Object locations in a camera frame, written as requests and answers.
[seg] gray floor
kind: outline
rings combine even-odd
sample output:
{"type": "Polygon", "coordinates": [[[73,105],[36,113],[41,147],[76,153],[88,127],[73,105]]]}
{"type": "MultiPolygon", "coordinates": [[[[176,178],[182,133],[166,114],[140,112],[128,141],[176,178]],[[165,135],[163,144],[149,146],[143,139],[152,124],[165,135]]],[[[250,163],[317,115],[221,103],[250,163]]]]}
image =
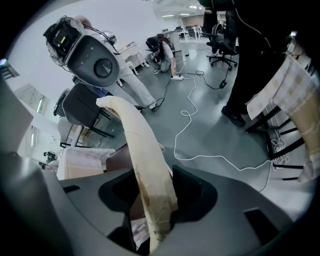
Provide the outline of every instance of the gray floor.
{"type": "MultiPolygon", "coordinates": [[[[176,62],[188,61],[184,72],[204,71],[204,77],[208,84],[219,87],[220,82],[226,76],[228,66],[226,63],[217,63],[211,67],[206,54],[210,48],[203,41],[189,40],[181,43],[182,52],[177,53],[176,62]]],[[[183,63],[177,66],[181,70],[183,63]]],[[[165,86],[170,79],[170,73],[153,75],[152,67],[144,67],[138,70],[138,78],[146,85],[155,99],[164,95],[165,86]]],[[[267,160],[267,146],[264,138],[259,134],[246,134],[244,128],[234,126],[225,116],[221,114],[222,107],[227,103],[237,75],[237,68],[229,71],[224,89],[212,90],[204,83],[202,77],[195,79],[196,89],[191,95],[191,100],[198,108],[198,113],[192,117],[191,125],[178,137],[176,152],[179,158],[192,158],[196,155],[222,155],[239,169],[244,167],[256,167],[267,160]]],[[[173,158],[175,136],[189,122],[189,118],[182,116],[180,112],[187,110],[195,111],[187,97],[194,87],[193,80],[171,81],[164,103],[157,112],[148,109],[143,111],[143,116],[148,121],[159,143],[166,148],[165,155],[173,158]]],[[[137,97],[127,84],[123,87],[136,101],[137,97]]],[[[248,116],[244,116],[247,126],[252,124],[248,116]]],[[[281,123],[286,120],[282,113],[277,115],[281,123]]],[[[101,138],[99,135],[90,134],[87,140],[88,146],[99,148],[118,149],[126,143],[123,128],[118,120],[109,122],[102,119],[98,125],[104,131],[112,132],[114,139],[101,138]]],[[[298,133],[284,135],[287,145],[299,138],[298,133]]],[[[304,164],[304,146],[289,153],[289,164],[304,164]]],[[[247,169],[238,171],[221,158],[198,157],[192,161],[177,161],[183,167],[196,168],[217,175],[233,178],[245,182],[261,190],[267,181],[270,164],[266,163],[258,169],[247,169]]],[[[268,199],[284,209],[293,219],[297,219],[308,207],[313,196],[315,182],[299,184],[296,181],[282,181],[282,178],[296,177],[300,170],[280,169],[271,172],[267,188],[262,192],[268,199]]]]}

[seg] white pants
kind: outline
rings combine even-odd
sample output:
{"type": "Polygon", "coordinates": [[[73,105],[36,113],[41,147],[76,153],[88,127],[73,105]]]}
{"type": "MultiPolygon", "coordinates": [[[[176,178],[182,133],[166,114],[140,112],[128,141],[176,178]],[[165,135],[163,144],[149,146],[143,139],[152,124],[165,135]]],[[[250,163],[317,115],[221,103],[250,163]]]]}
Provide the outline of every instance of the white pants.
{"type": "MultiPolygon", "coordinates": [[[[129,84],[145,106],[149,106],[156,101],[155,98],[150,95],[146,86],[134,75],[129,67],[126,66],[120,70],[119,79],[122,79],[129,84]]],[[[117,84],[109,86],[107,90],[115,96],[119,96],[134,105],[138,105],[137,102],[117,84]]]]}

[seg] power strip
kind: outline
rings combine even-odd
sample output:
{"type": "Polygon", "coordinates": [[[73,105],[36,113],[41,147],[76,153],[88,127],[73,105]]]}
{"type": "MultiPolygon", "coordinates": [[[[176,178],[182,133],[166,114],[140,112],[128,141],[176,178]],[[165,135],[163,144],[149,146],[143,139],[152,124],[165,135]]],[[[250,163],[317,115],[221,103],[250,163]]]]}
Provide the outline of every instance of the power strip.
{"type": "Polygon", "coordinates": [[[171,80],[183,80],[184,79],[184,76],[183,75],[174,75],[174,76],[171,76],[171,80]]]}

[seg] table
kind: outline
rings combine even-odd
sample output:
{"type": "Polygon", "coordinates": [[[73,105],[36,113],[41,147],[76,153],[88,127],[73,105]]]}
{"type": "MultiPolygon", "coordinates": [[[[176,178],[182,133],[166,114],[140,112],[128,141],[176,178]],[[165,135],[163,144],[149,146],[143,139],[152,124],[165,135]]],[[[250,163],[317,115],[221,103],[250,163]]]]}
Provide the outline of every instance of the table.
{"type": "Polygon", "coordinates": [[[114,152],[111,148],[66,148],[59,161],[56,176],[61,181],[103,174],[106,160],[114,152]]]}
{"type": "Polygon", "coordinates": [[[130,56],[136,56],[137,60],[139,61],[142,67],[150,67],[150,65],[146,62],[145,58],[142,56],[139,50],[140,49],[138,47],[138,43],[136,42],[132,42],[130,45],[127,44],[126,46],[117,49],[117,51],[121,54],[124,60],[128,59],[130,56]]]}
{"type": "MultiPolygon", "coordinates": [[[[193,28],[194,33],[195,33],[195,39],[199,39],[200,38],[200,30],[196,30],[195,28],[193,28]]],[[[181,32],[178,32],[178,34],[180,35],[181,33],[183,33],[184,38],[186,39],[186,34],[188,35],[188,30],[183,29],[181,32]]]]}

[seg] black cable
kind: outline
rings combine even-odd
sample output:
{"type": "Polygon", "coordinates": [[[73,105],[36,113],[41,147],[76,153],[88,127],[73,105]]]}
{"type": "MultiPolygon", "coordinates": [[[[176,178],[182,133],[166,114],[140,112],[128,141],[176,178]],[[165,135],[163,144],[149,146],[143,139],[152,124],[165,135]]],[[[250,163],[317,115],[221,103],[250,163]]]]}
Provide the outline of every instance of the black cable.
{"type": "Polygon", "coordinates": [[[194,50],[194,51],[190,51],[189,53],[187,53],[185,56],[187,57],[187,56],[192,56],[192,55],[194,55],[197,51],[199,51],[199,50],[210,50],[210,48],[199,48],[199,49],[196,49],[196,50],[194,50]]]}
{"type": "Polygon", "coordinates": [[[227,75],[228,75],[228,72],[229,72],[229,68],[231,67],[231,63],[232,63],[231,59],[232,59],[232,55],[230,55],[230,65],[228,65],[228,70],[226,71],[225,78],[222,81],[226,81],[226,78],[227,78],[227,75]]]}
{"type": "Polygon", "coordinates": [[[209,86],[212,90],[220,90],[220,89],[221,89],[221,88],[213,88],[212,86],[210,86],[210,85],[207,83],[207,81],[206,81],[206,79],[205,79],[205,77],[204,77],[204,75],[205,75],[205,72],[204,72],[204,71],[197,70],[197,71],[195,72],[195,74],[196,74],[197,76],[202,76],[205,84],[206,84],[207,86],[209,86]]]}
{"type": "Polygon", "coordinates": [[[65,69],[65,66],[62,66],[62,68],[63,68],[65,71],[67,71],[67,72],[69,72],[69,73],[72,73],[70,70],[66,70],[66,69],[65,69]]]}
{"type": "Polygon", "coordinates": [[[170,82],[171,82],[171,78],[170,78],[169,82],[168,82],[168,83],[166,84],[166,86],[165,86],[165,91],[164,91],[163,97],[157,99],[156,101],[152,102],[152,103],[149,104],[148,106],[143,107],[142,110],[145,110],[145,109],[149,108],[149,106],[151,106],[152,104],[154,104],[154,103],[162,100],[161,103],[160,103],[158,106],[155,106],[153,109],[151,109],[152,112],[156,112],[156,111],[161,107],[162,103],[164,103],[164,101],[165,101],[165,99],[166,99],[166,95],[167,95],[167,91],[168,91],[168,85],[170,84],[170,82]]]}

